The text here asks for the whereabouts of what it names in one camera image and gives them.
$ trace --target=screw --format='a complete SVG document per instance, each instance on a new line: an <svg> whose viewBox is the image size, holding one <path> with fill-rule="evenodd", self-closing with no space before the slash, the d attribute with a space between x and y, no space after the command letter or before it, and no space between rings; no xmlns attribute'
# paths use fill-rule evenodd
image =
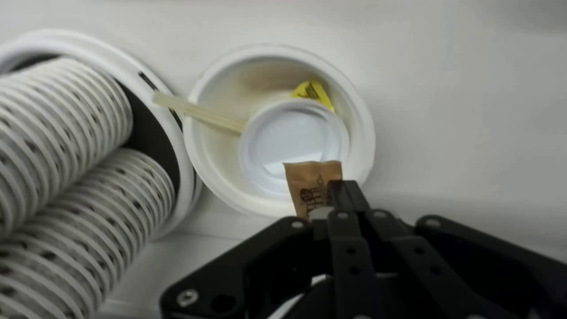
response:
<svg viewBox="0 0 567 319"><path fill-rule="evenodd" d="M196 303L198 299L198 292L195 288L189 288L189 290L182 290L179 296L177 296L177 304L180 308L186 308L193 303Z"/></svg>

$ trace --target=black mechanical part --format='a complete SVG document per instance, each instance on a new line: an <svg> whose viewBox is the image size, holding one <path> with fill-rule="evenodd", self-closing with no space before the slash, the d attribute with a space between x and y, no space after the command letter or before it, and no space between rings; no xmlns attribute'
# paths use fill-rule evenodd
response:
<svg viewBox="0 0 567 319"><path fill-rule="evenodd" d="M441 216L409 226L352 180L328 193L172 285L163 317L264 319L297 294L285 319L567 317L567 265Z"/></svg>
<svg viewBox="0 0 567 319"><path fill-rule="evenodd" d="M310 281L312 226L283 218L182 278L161 296L163 317L267 317Z"/></svg>

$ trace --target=yellow object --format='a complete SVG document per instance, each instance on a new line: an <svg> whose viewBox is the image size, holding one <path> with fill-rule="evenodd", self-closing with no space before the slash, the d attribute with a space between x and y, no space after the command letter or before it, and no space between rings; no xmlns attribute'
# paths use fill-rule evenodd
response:
<svg viewBox="0 0 567 319"><path fill-rule="evenodd" d="M324 108L335 113L335 104L331 102L320 81L315 81L315 79L303 81L294 88L290 95L301 97L301 99L315 99Z"/></svg>

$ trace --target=white table surface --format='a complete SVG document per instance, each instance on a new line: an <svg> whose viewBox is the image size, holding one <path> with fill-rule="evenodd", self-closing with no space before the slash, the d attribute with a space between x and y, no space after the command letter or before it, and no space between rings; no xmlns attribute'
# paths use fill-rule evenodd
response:
<svg viewBox="0 0 567 319"><path fill-rule="evenodd" d="M565 16L563 0L0 0L0 42L46 26L92 33L180 95L235 47L306 47L372 108L372 205L409 221L444 214L567 260ZM205 191L101 317L157 317L166 285L269 221Z"/></svg>

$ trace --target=brown paper tag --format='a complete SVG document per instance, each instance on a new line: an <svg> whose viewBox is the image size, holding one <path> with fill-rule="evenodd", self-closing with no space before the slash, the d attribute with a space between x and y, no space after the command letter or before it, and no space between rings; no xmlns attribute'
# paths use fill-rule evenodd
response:
<svg viewBox="0 0 567 319"><path fill-rule="evenodd" d="M342 179L340 161L283 163L290 198L299 218L315 207L328 205L326 184Z"/></svg>

